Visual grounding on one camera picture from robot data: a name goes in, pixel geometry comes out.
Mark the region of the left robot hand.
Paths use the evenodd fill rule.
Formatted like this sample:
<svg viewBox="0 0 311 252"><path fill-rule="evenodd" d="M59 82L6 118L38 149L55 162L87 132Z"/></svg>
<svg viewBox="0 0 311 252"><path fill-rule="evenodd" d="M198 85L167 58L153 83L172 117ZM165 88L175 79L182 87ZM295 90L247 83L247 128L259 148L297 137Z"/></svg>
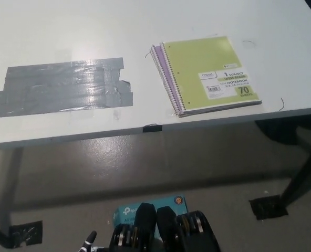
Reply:
<svg viewBox="0 0 311 252"><path fill-rule="evenodd" d="M92 231L89 236L85 239L82 246L79 248L78 252L109 252L108 247L99 247L93 245L97 236L96 231Z"/></svg>

